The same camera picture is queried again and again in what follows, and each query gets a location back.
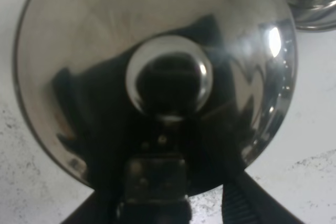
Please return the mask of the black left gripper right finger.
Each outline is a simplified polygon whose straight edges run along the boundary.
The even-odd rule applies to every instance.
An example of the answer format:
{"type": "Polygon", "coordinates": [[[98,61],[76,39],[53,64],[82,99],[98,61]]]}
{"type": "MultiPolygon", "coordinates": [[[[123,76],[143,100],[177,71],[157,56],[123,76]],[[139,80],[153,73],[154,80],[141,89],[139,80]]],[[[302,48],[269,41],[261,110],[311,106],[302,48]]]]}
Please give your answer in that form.
{"type": "Polygon", "coordinates": [[[291,224],[298,218],[263,190],[246,172],[223,185],[223,223],[291,224]]]}

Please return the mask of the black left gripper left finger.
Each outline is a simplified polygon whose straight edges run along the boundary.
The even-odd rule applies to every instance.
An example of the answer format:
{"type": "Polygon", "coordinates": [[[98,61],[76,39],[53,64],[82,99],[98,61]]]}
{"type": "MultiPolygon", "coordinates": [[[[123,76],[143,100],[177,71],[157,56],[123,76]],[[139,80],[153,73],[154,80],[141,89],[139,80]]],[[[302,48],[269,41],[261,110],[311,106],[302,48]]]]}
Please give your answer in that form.
{"type": "Polygon", "coordinates": [[[111,191],[94,191],[63,224],[108,224],[116,220],[118,194],[111,191]]]}

